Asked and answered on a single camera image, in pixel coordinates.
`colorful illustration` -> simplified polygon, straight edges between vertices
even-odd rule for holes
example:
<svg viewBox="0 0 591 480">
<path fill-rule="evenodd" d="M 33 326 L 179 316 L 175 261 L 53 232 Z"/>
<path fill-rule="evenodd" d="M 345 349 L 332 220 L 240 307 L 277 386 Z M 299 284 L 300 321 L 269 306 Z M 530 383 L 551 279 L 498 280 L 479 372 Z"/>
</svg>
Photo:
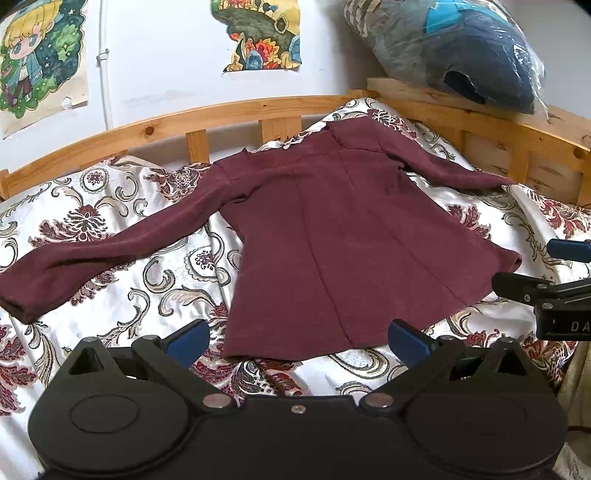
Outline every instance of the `colorful illustration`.
<svg viewBox="0 0 591 480">
<path fill-rule="evenodd" d="M 301 65 L 297 0 L 212 0 L 215 18 L 238 42 L 224 72 L 295 69 Z"/>
<path fill-rule="evenodd" d="M 0 46 L 4 137 L 61 110 L 66 96 L 72 105 L 86 101 L 85 71 L 80 72 L 83 83 L 48 101 L 85 70 L 81 69 L 85 5 L 86 0 L 37 0 L 4 22 Z"/>
</svg>

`floral bedspread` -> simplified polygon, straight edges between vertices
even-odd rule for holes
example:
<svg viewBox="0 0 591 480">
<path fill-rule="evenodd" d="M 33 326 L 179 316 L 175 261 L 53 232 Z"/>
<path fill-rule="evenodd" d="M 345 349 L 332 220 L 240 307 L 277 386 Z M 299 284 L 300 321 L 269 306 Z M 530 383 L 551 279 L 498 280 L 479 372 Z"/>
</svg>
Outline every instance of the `floral bedspread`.
<svg viewBox="0 0 591 480">
<path fill-rule="evenodd" d="M 392 134 L 416 140 L 441 161 L 474 168 L 444 139 L 371 99 L 353 100 L 324 121 L 359 115 L 370 115 L 389 125 Z M 289 148 L 323 126 L 319 122 L 285 144 L 270 142 L 261 148 Z M 107 160 L 13 197 L 0 205 L 0 274 L 40 245 L 92 242 L 120 232 L 190 194 L 208 167 L 192 164 L 167 171 Z M 520 252 L 519 273 L 557 283 L 589 277 L 588 265 L 551 259 L 545 245 L 556 237 L 587 238 L 591 211 L 546 199 L 524 186 L 458 192 L 409 175 L 466 228 Z M 222 359 L 241 249 L 236 233 L 217 213 L 174 245 L 88 281 L 68 303 L 33 325 L 22 325 L 0 309 L 0 479 L 32 480 L 41 471 L 27 437 L 28 416 L 56 369 L 86 336 L 97 336 L 106 346 L 128 346 L 140 335 L 165 337 L 196 318 L 206 319 L 210 345 L 193 365 L 194 373 L 238 400 L 277 393 L 350 394 L 358 399 L 406 369 L 387 346 L 304 362 Z M 455 335 L 477 346 L 489 346 L 502 335 L 517 338 L 553 387 L 560 385 L 575 347 L 572 342 L 537 340 L 532 309 L 494 294 L 426 331 L 434 337 Z M 563 472 L 574 471 L 564 465 L 575 460 L 565 458 L 560 472 L 574 479 Z"/>
</svg>

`black clamp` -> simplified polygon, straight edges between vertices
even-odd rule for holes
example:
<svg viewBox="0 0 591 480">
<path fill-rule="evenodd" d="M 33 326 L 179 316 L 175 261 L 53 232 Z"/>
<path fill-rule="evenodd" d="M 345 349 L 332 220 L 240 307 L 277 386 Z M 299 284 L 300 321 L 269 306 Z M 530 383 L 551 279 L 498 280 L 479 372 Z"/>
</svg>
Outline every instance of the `black clamp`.
<svg viewBox="0 0 591 480">
<path fill-rule="evenodd" d="M 553 239 L 547 252 L 553 258 L 591 262 L 591 242 Z M 541 340 L 591 340 L 591 278 L 554 285 L 543 278 L 497 273 L 493 291 L 502 298 L 534 308 L 536 337 Z"/>
</svg>

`cartoon character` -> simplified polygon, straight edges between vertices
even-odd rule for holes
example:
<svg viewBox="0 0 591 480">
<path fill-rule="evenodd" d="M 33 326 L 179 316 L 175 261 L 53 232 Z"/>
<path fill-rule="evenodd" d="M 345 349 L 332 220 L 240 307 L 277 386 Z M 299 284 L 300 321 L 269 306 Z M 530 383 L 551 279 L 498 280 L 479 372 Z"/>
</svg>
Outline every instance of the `cartoon character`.
<svg viewBox="0 0 591 480">
<path fill-rule="evenodd" d="M 29 100 L 33 86 L 41 80 L 43 68 L 35 49 L 63 17 L 62 1 L 38 0 L 20 10 L 6 28 L 2 43 L 13 62 L 1 72 L 1 83 L 8 105 L 15 106 L 20 94 Z"/>
</svg>

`circular hub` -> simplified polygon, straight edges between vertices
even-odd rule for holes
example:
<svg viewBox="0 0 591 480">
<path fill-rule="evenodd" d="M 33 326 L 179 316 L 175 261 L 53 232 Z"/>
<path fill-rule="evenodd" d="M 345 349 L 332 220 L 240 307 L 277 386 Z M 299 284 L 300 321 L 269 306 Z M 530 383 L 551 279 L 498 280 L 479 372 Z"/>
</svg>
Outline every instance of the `circular hub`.
<svg viewBox="0 0 591 480">
<path fill-rule="evenodd" d="M 42 397 L 31 412 L 29 437 L 49 467 L 116 473 L 157 460 L 188 425 L 180 396 L 162 385 L 129 380 Z"/>
<path fill-rule="evenodd" d="M 486 390 L 466 379 L 420 394 L 407 410 L 411 435 L 430 456 L 473 473 L 518 473 L 548 462 L 566 438 L 560 405 L 550 392 L 528 393 L 518 388 L 522 378 L 503 376 L 510 378 L 487 380 Z"/>
</svg>

